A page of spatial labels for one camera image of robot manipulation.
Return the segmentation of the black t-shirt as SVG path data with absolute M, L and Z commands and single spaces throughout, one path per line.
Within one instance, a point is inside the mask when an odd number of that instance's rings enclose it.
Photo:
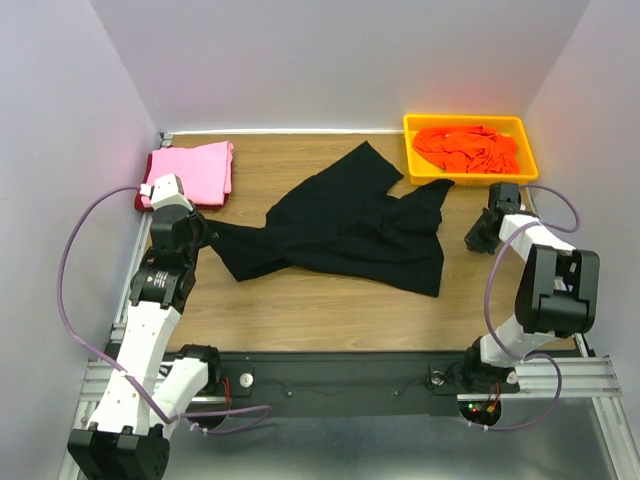
M 296 266 L 436 297 L 444 264 L 437 232 L 453 183 L 391 196 L 402 178 L 363 142 L 289 191 L 264 226 L 208 221 L 209 244 L 236 281 Z

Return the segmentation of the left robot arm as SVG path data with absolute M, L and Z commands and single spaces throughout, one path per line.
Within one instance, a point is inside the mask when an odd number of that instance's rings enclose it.
M 206 221 L 192 207 L 167 205 L 151 215 L 151 244 L 130 282 L 126 328 L 105 391 L 68 451 L 88 479 L 160 479 L 179 416 L 197 392 L 222 382 L 218 351 L 190 345 L 163 383 L 165 349 L 196 283 Z

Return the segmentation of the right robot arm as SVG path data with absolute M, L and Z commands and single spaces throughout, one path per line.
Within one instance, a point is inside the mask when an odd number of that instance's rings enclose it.
M 498 182 L 489 186 L 488 204 L 465 236 L 467 249 L 496 254 L 484 291 L 483 315 L 488 333 L 465 352 L 460 378 L 470 391 L 507 381 L 515 366 L 538 358 L 539 349 L 560 338 L 588 332 L 597 310 L 599 255 L 561 240 L 554 232 L 580 226 L 550 225 L 528 211 L 521 188 Z M 524 261 L 511 316 L 500 326 L 491 318 L 491 295 L 499 266 L 508 251 Z

